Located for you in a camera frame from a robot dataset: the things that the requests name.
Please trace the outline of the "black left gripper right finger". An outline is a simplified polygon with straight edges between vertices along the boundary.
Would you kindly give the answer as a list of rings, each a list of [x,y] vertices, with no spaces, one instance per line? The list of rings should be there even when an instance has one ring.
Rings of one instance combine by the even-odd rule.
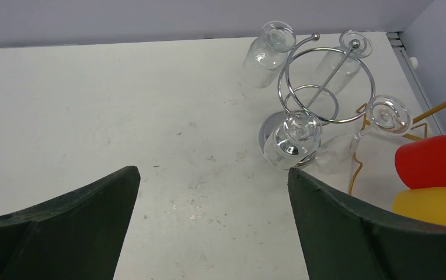
[[[288,193],[310,279],[446,279],[446,226],[386,211],[297,168]]]

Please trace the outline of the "yellow plastic wine glass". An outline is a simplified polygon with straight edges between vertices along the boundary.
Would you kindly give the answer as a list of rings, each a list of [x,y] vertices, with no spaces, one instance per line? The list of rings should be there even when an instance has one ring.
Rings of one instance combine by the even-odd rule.
[[[402,191],[395,197],[392,210],[408,218],[446,226],[446,187]]]

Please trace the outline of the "patterned clear glass goblet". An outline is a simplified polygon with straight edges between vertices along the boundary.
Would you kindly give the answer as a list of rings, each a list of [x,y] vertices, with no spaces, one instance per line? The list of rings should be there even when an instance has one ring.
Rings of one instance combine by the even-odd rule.
[[[276,112],[261,125],[258,142],[269,164],[288,170],[313,160],[321,134],[322,125],[310,112]]]

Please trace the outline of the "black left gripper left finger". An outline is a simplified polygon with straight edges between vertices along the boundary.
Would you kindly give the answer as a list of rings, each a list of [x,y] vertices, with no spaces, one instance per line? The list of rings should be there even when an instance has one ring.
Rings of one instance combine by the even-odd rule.
[[[124,167],[0,216],[0,279],[113,279],[141,176]]]

